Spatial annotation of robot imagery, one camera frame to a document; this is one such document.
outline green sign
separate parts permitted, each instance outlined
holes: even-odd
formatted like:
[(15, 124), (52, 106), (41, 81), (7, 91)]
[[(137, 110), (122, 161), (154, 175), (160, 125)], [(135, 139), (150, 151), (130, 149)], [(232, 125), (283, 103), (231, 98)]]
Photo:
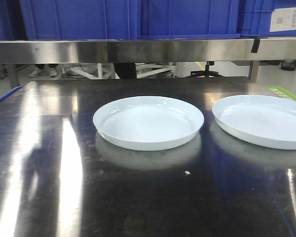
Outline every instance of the green sign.
[(274, 94), (278, 95), (279, 97), (296, 101), (296, 96), (294, 94), (290, 93), (289, 91), (285, 90), (284, 88), (281, 88), (280, 86), (266, 86), (265, 88), (269, 89), (270, 91), (272, 91)]

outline metal shelf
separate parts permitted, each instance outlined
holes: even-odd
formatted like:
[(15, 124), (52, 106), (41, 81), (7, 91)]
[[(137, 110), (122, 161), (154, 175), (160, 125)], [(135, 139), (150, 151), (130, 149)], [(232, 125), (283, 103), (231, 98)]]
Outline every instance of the metal shelf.
[(0, 41), (0, 64), (296, 59), (296, 38)]

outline black clip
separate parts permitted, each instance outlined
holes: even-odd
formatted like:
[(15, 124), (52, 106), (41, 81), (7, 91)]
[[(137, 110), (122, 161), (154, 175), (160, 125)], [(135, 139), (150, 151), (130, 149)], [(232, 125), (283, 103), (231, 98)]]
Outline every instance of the black clip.
[(253, 45), (252, 45), (251, 52), (252, 52), (252, 53), (257, 53), (258, 50), (259, 50), (259, 46), (260, 46), (260, 39), (255, 39), (255, 40), (253, 41)]

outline white ceramic plate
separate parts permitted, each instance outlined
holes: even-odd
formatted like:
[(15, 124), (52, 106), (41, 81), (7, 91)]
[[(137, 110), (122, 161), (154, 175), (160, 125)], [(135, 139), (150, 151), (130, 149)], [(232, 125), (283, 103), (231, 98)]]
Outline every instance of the white ceramic plate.
[(263, 95), (223, 98), (213, 106), (218, 125), (256, 145), (296, 150), (296, 102)]
[(195, 106), (173, 98), (138, 96), (102, 106), (93, 116), (101, 136), (123, 148), (159, 151), (193, 139), (204, 123)]

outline white label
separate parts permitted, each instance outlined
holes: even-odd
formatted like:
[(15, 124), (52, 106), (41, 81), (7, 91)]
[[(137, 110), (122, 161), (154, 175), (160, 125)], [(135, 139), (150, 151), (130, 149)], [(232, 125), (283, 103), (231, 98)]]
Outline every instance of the white label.
[(296, 30), (296, 7), (278, 8), (272, 12), (270, 32)]

